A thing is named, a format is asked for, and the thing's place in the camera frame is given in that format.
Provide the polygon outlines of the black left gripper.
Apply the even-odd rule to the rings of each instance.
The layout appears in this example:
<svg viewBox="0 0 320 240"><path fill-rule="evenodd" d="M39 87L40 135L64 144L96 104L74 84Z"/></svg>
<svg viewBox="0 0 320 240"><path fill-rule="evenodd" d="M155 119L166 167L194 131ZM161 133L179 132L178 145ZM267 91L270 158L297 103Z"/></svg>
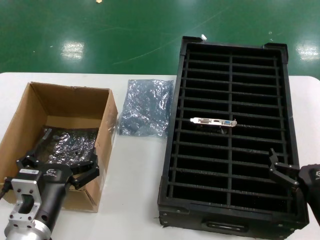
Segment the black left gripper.
<svg viewBox="0 0 320 240"><path fill-rule="evenodd" d="M37 220L45 224L51 232L54 230L70 185L80 189L100 175L95 147L88 152L86 161L70 166L47 163L52 150L52 132L52 127L44 128L43 135L34 147L16 161L18 170L39 170L43 173L44 185L40 194L41 205Z"/></svg>

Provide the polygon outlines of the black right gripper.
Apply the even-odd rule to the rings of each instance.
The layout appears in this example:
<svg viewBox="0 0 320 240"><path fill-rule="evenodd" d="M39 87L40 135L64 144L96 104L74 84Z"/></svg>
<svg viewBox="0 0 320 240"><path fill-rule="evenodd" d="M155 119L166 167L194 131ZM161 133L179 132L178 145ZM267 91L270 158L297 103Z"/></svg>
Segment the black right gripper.
<svg viewBox="0 0 320 240"><path fill-rule="evenodd" d="M300 188L311 208L320 207L320 165L299 166L279 162L273 148L269 149L269 178L282 187L296 191Z"/></svg>

